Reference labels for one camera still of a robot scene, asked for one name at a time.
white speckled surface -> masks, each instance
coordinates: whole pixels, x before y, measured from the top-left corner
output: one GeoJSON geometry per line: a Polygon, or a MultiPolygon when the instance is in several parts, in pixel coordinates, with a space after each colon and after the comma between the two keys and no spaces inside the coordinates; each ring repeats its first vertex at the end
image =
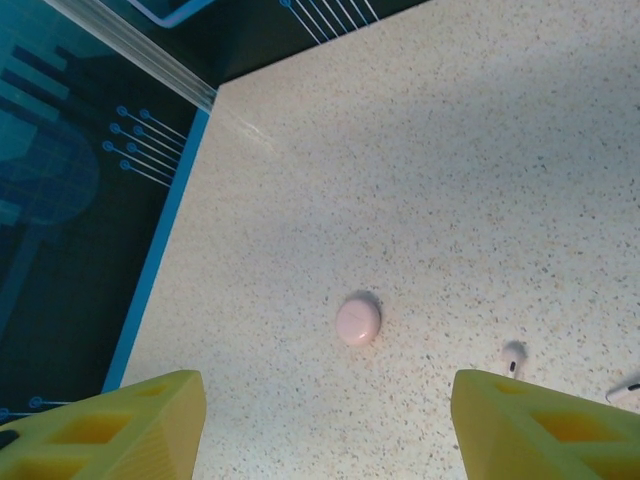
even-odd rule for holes
{"type": "Polygon", "coordinates": [[[640,367],[640,2],[517,3],[221,89],[125,379],[202,371],[196,479],[463,478],[456,370],[519,339],[526,380],[604,401],[640,367]],[[350,349],[358,289],[383,327],[350,349]]]}

blue edge trim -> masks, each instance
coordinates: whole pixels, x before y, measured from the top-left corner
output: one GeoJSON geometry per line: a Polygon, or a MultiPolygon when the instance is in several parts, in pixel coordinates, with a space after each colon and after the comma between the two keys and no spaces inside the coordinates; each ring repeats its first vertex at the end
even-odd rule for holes
{"type": "Polygon", "coordinates": [[[184,148],[184,152],[180,159],[178,169],[173,178],[169,195],[165,201],[158,226],[156,227],[156,233],[151,241],[149,247],[149,253],[147,259],[144,262],[142,272],[140,273],[140,279],[138,280],[138,286],[131,300],[131,306],[129,312],[125,318],[124,325],[122,326],[122,332],[120,339],[116,345],[115,352],[113,353],[113,359],[111,360],[111,366],[107,372],[107,376],[104,380],[102,387],[102,393],[110,392],[120,387],[124,371],[127,368],[129,362],[129,356],[133,350],[133,344],[142,322],[142,315],[147,306],[149,296],[151,295],[151,288],[153,282],[156,279],[158,269],[160,268],[160,262],[162,255],[169,241],[169,234],[173,227],[173,222],[178,213],[178,207],[182,200],[185,188],[187,187],[187,180],[191,173],[191,167],[195,161],[196,154],[198,153],[198,147],[202,141],[204,129],[207,126],[209,120],[209,113],[204,110],[198,110],[191,126],[191,131],[187,138],[187,143],[184,148]]]}

